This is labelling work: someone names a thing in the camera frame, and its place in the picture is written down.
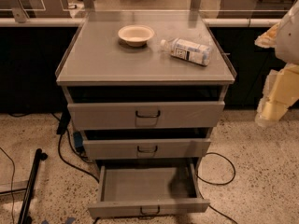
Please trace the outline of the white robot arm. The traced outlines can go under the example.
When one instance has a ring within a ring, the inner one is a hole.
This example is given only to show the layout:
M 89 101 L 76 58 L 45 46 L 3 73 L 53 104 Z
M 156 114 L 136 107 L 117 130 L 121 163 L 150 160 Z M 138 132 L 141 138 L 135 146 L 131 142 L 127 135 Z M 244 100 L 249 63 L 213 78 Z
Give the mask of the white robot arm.
M 281 21 L 255 40 L 261 48 L 274 48 L 275 55 L 286 65 L 271 70 L 266 77 L 255 122 L 261 127 L 276 124 L 299 100 L 299 1 Z

